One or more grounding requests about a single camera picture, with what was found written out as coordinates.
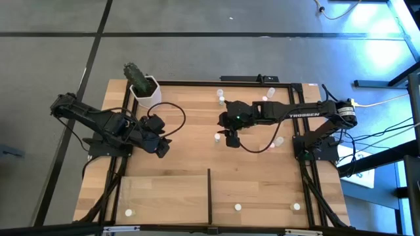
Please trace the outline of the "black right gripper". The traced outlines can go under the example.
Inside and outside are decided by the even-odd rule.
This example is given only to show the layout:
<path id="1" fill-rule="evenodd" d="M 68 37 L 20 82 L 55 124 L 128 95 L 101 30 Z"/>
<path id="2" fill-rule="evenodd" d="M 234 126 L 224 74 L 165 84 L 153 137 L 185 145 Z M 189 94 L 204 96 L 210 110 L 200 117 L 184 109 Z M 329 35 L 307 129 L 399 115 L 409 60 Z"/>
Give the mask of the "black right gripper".
<path id="1" fill-rule="evenodd" d="M 224 111 L 219 115 L 219 121 L 217 124 L 225 129 L 228 129 L 220 130 L 219 134 L 229 136 L 229 130 L 249 128 L 249 116 L 244 113 L 230 115 L 227 111 Z"/>

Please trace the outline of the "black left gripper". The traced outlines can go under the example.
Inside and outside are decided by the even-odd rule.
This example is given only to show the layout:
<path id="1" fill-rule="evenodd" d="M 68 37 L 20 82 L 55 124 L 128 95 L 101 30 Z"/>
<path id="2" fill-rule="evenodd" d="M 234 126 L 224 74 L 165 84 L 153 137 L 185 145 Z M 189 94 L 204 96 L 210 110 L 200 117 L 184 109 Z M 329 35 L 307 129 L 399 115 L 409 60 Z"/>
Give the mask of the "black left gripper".
<path id="1" fill-rule="evenodd" d="M 172 142 L 171 139 L 160 139 L 157 134 L 146 130 L 142 130 L 140 133 L 142 139 L 139 148 L 148 153 L 157 153 L 159 158 L 163 158 L 169 151 L 170 147 L 168 144 Z"/>

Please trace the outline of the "raised wooden shelf board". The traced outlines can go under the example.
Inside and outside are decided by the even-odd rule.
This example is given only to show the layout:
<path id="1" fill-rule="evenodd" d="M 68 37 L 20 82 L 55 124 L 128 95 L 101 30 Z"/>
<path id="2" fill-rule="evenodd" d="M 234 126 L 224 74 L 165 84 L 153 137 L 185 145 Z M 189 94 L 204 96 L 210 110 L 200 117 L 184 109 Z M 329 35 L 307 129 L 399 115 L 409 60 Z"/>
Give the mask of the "raised wooden shelf board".
<path id="1" fill-rule="evenodd" d="M 135 215 L 126 217 L 133 209 Z M 122 178 L 117 224 L 206 224 L 207 176 L 126 176 Z"/>

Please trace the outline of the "white hexagonal plant pot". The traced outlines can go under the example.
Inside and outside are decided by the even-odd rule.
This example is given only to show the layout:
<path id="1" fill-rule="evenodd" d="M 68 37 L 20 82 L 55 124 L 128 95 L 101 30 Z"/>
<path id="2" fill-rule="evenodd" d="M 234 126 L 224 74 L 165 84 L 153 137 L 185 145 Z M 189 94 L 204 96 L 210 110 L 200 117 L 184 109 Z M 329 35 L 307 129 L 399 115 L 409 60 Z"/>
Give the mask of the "white hexagonal plant pot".
<path id="1" fill-rule="evenodd" d="M 144 107 L 144 108 L 151 108 L 152 106 L 158 104 L 161 102 L 161 90 L 160 85 L 152 75 L 146 75 L 145 78 L 152 82 L 155 85 L 155 89 L 152 91 L 152 94 L 150 96 L 143 96 L 138 97 L 134 86 L 130 86 L 129 90 L 131 94 L 134 96 L 135 101 L 137 101 L 138 105 Z"/>

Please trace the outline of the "black mounting bar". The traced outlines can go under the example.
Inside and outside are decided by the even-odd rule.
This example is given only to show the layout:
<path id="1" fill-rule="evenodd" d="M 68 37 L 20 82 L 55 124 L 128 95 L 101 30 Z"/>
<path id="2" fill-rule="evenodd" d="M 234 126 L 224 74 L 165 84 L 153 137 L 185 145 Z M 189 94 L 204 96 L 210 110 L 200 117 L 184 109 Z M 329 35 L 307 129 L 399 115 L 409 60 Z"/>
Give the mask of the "black mounting bar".
<path id="1" fill-rule="evenodd" d="M 223 75 L 220 77 L 221 81 L 230 82 L 256 82 L 256 83 L 279 83 L 280 80 L 277 76 L 261 75 L 244 76 L 244 75 Z"/>

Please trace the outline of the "green cactus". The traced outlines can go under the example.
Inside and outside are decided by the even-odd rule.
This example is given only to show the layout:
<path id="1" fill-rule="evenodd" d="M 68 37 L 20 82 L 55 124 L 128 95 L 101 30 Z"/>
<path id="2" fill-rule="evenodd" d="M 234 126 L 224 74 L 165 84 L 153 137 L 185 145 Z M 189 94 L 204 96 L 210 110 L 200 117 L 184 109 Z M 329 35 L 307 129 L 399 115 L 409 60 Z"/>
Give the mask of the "green cactus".
<path id="1" fill-rule="evenodd" d="M 152 86 L 136 64 L 132 62 L 126 63 L 123 72 L 126 79 L 132 84 L 135 94 L 138 97 L 151 95 Z"/>

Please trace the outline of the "white paper sheet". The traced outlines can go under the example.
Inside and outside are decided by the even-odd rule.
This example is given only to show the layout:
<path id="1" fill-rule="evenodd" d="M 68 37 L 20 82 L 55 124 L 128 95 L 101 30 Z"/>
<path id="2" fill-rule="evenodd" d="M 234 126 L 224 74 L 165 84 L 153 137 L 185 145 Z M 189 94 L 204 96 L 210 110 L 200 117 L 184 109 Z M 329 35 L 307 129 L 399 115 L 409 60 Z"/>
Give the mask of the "white paper sheet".
<path id="1" fill-rule="evenodd" d="M 339 162 L 337 163 L 338 167 L 343 165 L 349 164 L 352 160 L 352 152 L 353 149 L 351 147 L 346 147 L 342 145 L 338 145 L 337 151 L 339 154 Z M 351 177 L 342 177 L 341 180 L 346 182 L 350 182 L 362 187 L 374 188 L 374 179 L 375 179 L 375 170 L 367 170 L 364 172 L 359 172 L 357 174 L 353 174 Z"/>

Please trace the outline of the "black diagonal desk beam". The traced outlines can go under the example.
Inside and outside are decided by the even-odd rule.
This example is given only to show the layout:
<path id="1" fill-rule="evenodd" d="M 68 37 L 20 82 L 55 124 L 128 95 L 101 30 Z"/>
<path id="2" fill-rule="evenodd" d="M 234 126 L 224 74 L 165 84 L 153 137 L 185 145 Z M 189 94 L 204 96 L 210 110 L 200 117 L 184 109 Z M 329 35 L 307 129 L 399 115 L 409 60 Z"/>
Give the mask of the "black diagonal desk beam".
<path id="1" fill-rule="evenodd" d="M 420 157 L 420 142 L 412 140 L 399 146 L 369 155 L 338 168 L 339 177 L 346 177 L 384 165 L 402 161 L 405 156 Z"/>

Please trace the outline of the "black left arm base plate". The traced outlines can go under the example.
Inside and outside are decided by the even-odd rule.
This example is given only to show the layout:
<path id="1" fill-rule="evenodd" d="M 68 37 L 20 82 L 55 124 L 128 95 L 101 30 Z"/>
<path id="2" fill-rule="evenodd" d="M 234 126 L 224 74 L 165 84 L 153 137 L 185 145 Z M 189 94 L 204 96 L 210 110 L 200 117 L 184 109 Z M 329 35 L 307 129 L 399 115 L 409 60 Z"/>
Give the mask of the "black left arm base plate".
<path id="1" fill-rule="evenodd" d="M 93 157 L 128 157 L 133 152 L 132 145 L 124 144 L 121 147 L 114 147 L 107 143 L 97 132 L 93 134 L 92 138 L 83 138 L 82 140 L 89 145 L 88 153 Z"/>

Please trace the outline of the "silver frame bracket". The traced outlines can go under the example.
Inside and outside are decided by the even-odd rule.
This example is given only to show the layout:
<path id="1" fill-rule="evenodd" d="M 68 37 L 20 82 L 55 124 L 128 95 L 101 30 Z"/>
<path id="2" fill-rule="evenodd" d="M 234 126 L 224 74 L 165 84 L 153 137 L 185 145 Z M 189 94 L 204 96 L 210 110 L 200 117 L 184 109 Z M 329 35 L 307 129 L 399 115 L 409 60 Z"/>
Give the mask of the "silver frame bracket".
<path id="1" fill-rule="evenodd" d="M 140 226 L 107 226 L 104 227 L 104 233 L 121 233 L 121 232 L 132 232 L 139 231 Z"/>
<path id="2" fill-rule="evenodd" d="M 284 236 L 323 236 L 323 232 L 306 229 L 285 229 Z"/>

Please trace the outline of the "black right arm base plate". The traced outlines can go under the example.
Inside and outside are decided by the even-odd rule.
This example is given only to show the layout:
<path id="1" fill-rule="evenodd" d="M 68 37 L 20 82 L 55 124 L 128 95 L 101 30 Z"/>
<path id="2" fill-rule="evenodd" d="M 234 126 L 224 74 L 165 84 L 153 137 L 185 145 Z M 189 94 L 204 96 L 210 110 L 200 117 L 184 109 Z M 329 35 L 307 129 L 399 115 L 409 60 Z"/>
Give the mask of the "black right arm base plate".
<path id="1" fill-rule="evenodd" d="M 333 137 L 316 144 L 314 147 L 305 147 L 304 136 L 293 137 L 293 151 L 298 161 L 338 161 L 338 145 Z"/>

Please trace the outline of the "black desk leg frame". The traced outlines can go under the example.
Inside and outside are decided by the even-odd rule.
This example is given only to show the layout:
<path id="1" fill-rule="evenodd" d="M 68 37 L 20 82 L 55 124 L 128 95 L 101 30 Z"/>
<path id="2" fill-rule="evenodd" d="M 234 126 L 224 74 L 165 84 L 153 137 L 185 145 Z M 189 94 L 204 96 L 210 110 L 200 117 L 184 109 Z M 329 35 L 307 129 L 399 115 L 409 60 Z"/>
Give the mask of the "black desk leg frame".
<path id="1" fill-rule="evenodd" d="M 420 69 L 420 61 L 397 75 L 390 81 L 372 81 L 372 80 L 355 80 L 353 82 L 358 88 L 374 88 L 374 89 L 404 89 L 407 87 L 408 75 Z"/>

